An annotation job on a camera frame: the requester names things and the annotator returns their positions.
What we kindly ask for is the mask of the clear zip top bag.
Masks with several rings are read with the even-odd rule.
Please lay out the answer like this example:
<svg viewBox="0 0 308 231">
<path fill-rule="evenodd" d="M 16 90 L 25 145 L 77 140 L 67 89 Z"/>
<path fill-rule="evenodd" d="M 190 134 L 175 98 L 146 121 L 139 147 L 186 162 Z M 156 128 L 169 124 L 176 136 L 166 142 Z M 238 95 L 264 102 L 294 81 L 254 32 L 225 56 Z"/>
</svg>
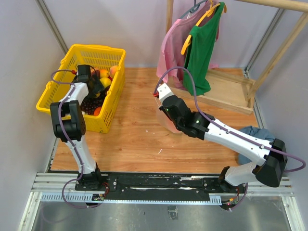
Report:
<svg viewBox="0 0 308 231">
<path fill-rule="evenodd" d="M 169 117 L 166 114 L 166 111 L 164 110 L 162 104 L 160 103 L 158 93 L 152 93 L 152 95 L 155 97 L 155 101 L 157 103 L 157 109 L 155 112 L 158 123 L 167 130 L 171 131 L 172 133 L 180 134 L 181 131 L 176 129 L 175 125 L 169 119 Z"/>
</svg>

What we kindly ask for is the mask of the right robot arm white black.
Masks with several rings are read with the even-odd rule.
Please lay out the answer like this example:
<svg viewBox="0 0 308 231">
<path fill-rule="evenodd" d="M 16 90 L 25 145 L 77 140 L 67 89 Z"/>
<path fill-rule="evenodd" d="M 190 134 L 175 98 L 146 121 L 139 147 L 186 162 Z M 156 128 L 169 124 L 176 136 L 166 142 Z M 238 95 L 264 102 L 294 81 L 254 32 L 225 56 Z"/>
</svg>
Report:
<svg viewBox="0 0 308 231">
<path fill-rule="evenodd" d="M 232 129 L 218 119 L 208 121 L 199 112 L 192 112 L 183 99 L 176 95 L 159 99 L 160 109 L 176 129 L 189 137 L 218 143 L 244 156 L 250 162 L 238 167 L 225 167 L 218 179 L 218 187 L 230 192 L 242 183 L 259 181 L 269 187 L 280 185 L 287 164 L 285 144 L 279 139 L 262 140 Z"/>
</svg>

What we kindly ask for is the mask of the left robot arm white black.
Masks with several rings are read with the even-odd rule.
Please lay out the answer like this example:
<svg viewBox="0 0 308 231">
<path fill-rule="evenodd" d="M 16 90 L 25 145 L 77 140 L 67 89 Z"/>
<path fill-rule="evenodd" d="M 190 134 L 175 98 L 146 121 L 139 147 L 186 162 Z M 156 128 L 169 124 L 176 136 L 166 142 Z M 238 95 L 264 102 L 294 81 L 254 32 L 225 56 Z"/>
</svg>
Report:
<svg viewBox="0 0 308 231">
<path fill-rule="evenodd" d="M 52 128 L 55 136 L 69 147 L 78 166 L 76 190 L 98 191 L 103 186 L 103 178 L 98 164 L 91 156 L 85 140 L 86 123 L 81 110 L 81 103 L 95 90 L 96 80 L 92 74 L 77 72 L 72 82 L 51 80 L 55 83 L 68 84 L 68 93 L 58 102 L 50 104 Z"/>
</svg>

